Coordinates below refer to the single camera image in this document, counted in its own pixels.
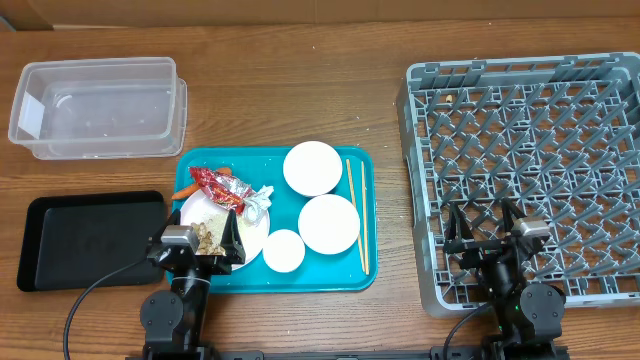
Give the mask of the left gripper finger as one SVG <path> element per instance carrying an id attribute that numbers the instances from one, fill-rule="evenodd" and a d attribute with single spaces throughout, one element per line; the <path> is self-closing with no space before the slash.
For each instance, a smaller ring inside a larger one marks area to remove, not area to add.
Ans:
<path id="1" fill-rule="evenodd" d="M 246 253 L 241 240 L 237 215 L 235 210 L 230 210 L 226 218 L 222 232 L 221 247 L 224 249 L 224 258 L 232 265 L 242 265 L 246 260 Z"/>
<path id="2" fill-rule="evenodd" d="M 164 233 L 164 231 L 173 225 L 179 225 L 181 219 L 181 211 L 179 209 L 174 210 L 169 218 L 165 221 L 165 223 L 160 227 L 157 231 L 157 239 L 160 239 Z"/>

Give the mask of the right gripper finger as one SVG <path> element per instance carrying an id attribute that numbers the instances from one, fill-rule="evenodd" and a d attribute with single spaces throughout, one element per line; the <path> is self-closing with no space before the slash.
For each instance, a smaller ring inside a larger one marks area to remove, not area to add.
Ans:
<path id="1" fill-rule="evenodd" d="M 473 233 L 464 212 L 457 204 L 449 206 L 449 220 L 445 232 L 447 241 L 473 241 Z"/>
<path id="2" fill-rule="evenodd" d="M 503 229 L 509 236 L 521 236 L 522 219 L 525 217 L 524 212 L 518 208 L 513 201 L 508 198 L 501 200 L 501 210 L 503 215 Z"/>

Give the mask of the white tissue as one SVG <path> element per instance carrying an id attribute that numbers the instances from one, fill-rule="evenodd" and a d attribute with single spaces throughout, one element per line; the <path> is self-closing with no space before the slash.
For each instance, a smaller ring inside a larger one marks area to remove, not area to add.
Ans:
<path id="1" fill-rule="evenodd" d="M 273 186 L 263 186 L 259 191 L 247 196 L 244 199 L 243 217 L 252 224 L 258 224 L 272 204 L 270 196 L 273 192 Z"/>

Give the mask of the red snack wrapper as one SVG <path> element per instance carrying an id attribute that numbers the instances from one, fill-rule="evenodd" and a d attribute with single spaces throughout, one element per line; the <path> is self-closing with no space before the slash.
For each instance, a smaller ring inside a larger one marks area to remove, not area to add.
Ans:
<path id="1" fill-rule="evenodd" d="M 190 175 L 204 195 L 226 210 L 241 214 L 245 199 L 255 194 L 252 187 L 228 173 L 205 167 L 191 167 Z"/>

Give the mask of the white paper cup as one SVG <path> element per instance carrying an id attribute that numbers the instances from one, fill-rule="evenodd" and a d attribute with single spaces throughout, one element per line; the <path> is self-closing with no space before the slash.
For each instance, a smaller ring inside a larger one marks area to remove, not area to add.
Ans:
<path id="1" fill-rule="evenodd" d="M 295 271 L 303 262 L 306 247 L 294 231 L 281 229 L 271 233 L 262 250 L 267 266 L 278 273 Z"/>

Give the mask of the pale green bowl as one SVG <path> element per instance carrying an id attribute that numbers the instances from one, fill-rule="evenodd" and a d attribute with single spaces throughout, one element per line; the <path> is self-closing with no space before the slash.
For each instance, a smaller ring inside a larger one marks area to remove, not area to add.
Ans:
<path id="1" fill-rule="evenodd" d="M 301 209 L 298 230 L 314 252 L 337 255 L 348 250 L 357 234 L 351 202 L 335 194 L 312 198 Z"/>

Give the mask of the wooden chopstick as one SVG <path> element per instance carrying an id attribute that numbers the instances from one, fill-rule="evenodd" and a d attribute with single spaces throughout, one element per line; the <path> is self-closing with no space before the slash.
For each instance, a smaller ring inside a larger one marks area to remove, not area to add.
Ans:
<path id="1" fill-rule="evenodd" d="M 352 166 L 351 166 L 351 161 L 350 159 L 346 159 L 345 160 L 345 165 L 346 165 L 346 172 L 347 172 L 347 180 L 348 180 L 348 185 L 349 185 L 349 195 L 350 195 L 350 200 L 351 200 L 351 205 L 353 207 L 353 212 L 355 214 L 355 228 L 356 228 L 356 244 L 357 244 L 357 249 L 358 249 L 358 254 L 359 254 L 359 261 L 360 261 L 360 266 L 361 266 L 361 270 L 364 274 L 366 274 L 366 266 L 365 266 L 365 259 L 364 259 L 364 249 L 363 249 L 363 243 L 362 243 L 362 239 L 361 239 L 361 233 L 360 233 L 360 216 L 358 213 L 358 208 L 357 208 L 357 202 L 356 202 L 356 196 L 355 196 L 355 186 L 354 186 L 354 178 L 353 178 L 353 172 L 352 172 Z"/>
<path id="2" fill-rule="evenodd" d="M 363 260 L 364 260 L 364 273 L 369 275 L 370 273 L 370 260 L 369 260 L 369 242 L 368 242 L 368 213 L 367 213 L 367 184 L 366 184 L 366 166 L 364 161 L 361 162 L 361 193 L 362 193 L 362 222 L 363 222 Z"/>

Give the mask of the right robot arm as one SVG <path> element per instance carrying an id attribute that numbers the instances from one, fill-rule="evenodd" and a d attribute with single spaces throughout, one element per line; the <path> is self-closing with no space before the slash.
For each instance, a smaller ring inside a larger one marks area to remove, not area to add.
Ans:
<path id="1" fill-rule="evenodd" d="M 488 300 L 467 314 L 450 331 L 441 350 L 443 359 L 567 359 L 568 350 L 554 340 L 562 335 L 566 295 L 556 286 L 530 283 L 523 263 L 538 254 L 550 239 L 550 227 L 531 217 L 511 200 L 501 201 L 505 236 L 477 241 L 464 213 L 450 207 L 444 252 L 458 254 L 463 270 L 474 270 Z M 493 311 L 499 332 L 475 347 L 451 348 L 456 332 L 474 316 Z"/>

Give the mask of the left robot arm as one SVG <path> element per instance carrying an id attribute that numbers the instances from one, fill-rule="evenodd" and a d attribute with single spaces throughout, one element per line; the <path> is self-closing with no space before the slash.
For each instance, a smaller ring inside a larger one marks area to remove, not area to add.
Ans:
<path id="1" fill-rule="evenodd" d="M 211 278 L 232 273 L 245 262 L 236 212 L 228 212 L 222 255 L 199 255 L 199 239 L 192 226 L 180 223 L 174 211 L 164 227 L 150 238 L 149 262 L 172 275 L 171 288 L 152 293 L 142 304 L 145 359 L 219 359 L 212 345 L 201 341 Z"/>

